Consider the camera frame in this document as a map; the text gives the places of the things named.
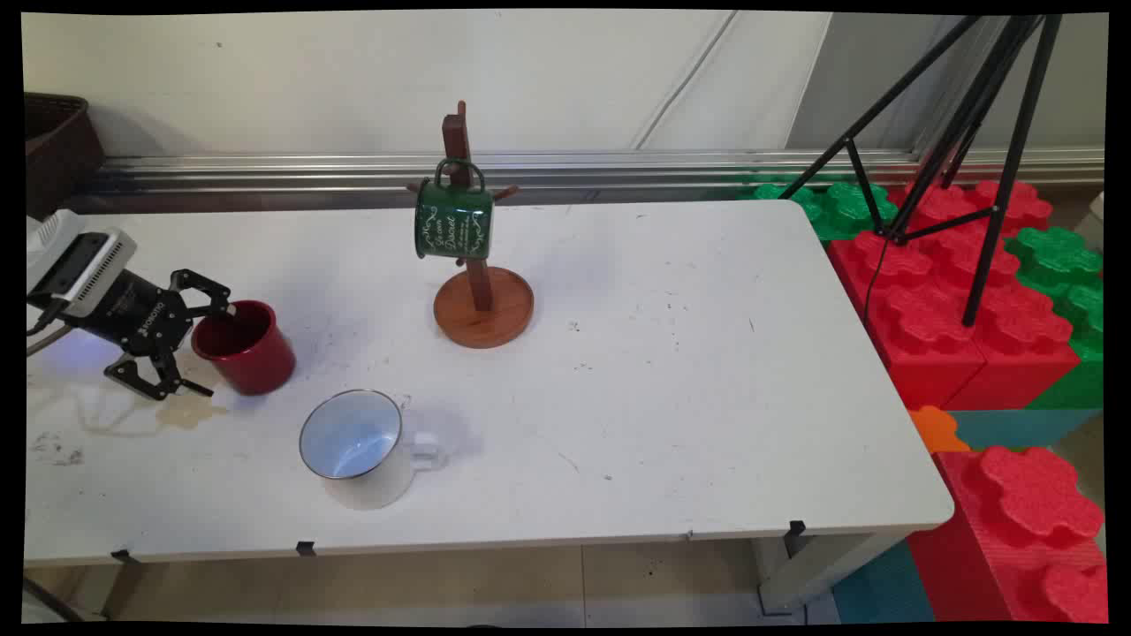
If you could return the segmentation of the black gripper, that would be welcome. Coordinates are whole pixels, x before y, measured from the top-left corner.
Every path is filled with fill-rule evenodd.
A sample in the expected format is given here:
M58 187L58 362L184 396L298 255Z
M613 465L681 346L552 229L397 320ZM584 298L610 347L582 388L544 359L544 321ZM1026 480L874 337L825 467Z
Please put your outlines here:
M201 292L209 302L188 307L183 291ZM185 394L211 398L215 392L210 387L181 373L175 350L185 341L195 319L238 315L230 293L228 287L197 270L173 270L165 290L126 269L89 315L72 315L69 325L124 350L102 373L143 398L165 401Z

